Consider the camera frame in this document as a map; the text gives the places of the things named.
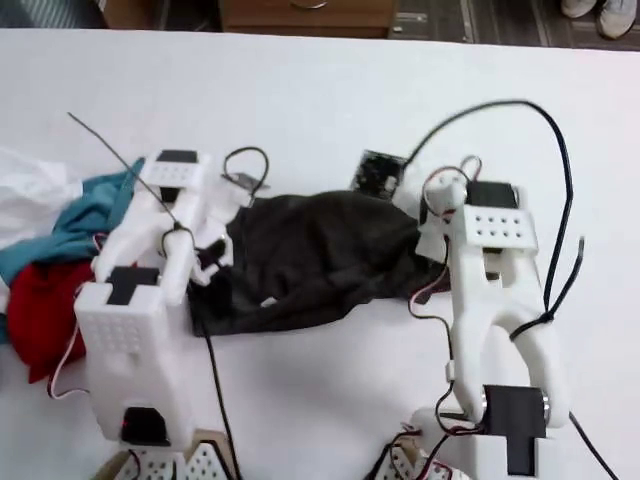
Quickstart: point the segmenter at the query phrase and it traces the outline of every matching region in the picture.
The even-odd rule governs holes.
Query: white cloth
[[[60,212],[82,195],[66,165],[0,147],[0,249],[46,235]]]
[[[0,313],[7,313],[7,304],[9,303],[9,287],[2,277],[0,277]]]

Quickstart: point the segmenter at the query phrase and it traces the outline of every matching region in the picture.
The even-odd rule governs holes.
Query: shoe
[[[596,3],[598,0],[562,0],[560,9],[567,17],[578,18],[593,10]]]
[[[633,27],[637,9],[638,0],[607,0],[596,23],[598,31],[613,40],[620,38]]]

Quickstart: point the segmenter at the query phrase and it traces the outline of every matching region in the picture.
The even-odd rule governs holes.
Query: white tabletop
[[[0,31],[0,144],[68,162],[79,176],[118,165],[71,122],[79,115],[126,158],[160,148],[259,145],[272,194],[346,188],[364,149],[408,154],[458,109],[523,97],[546,107],[572,158],[575,203],[560,285],[586,235],[582,273],[557,318],[572,408],[620,478],[637,477],[640,403],[640,56],[553,49],[235,35]],[[422,174],[469,153],[487,179],[528,191],[546,266],[563,202],[556,146],[524,109],[483,113],[450,128],[420,158]],[[451,316],[450,297],[429,308]],[[524,372],[505,338],[487,379]],[[247,480],[362,478],[399,422],[446,387],[437,323],[374,301],[305,331],[215,338],[227,409]],[[202,339],[184,365],[185,401],[221,429]],[[49,400],[0,348],[0,477],[88,478],[116,449],[87,398]],[[81,373],[82,364],[73,369]],[[604,479],[575,431],[557,435],[567,478]]]

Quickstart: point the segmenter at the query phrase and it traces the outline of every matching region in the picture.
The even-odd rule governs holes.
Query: wooden cabinet
[[[386,37],[395,0],[224,0],[226,32]]]

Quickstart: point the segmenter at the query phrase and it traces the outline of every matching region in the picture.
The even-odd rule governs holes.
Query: black fabric
[[[198,336],[200,318],[212,335],[333,322],[374,298],[406,299],[442,268],[415,255],[415,219],[357,192],[257,199],[228,232],[234,265],[189,288]]]

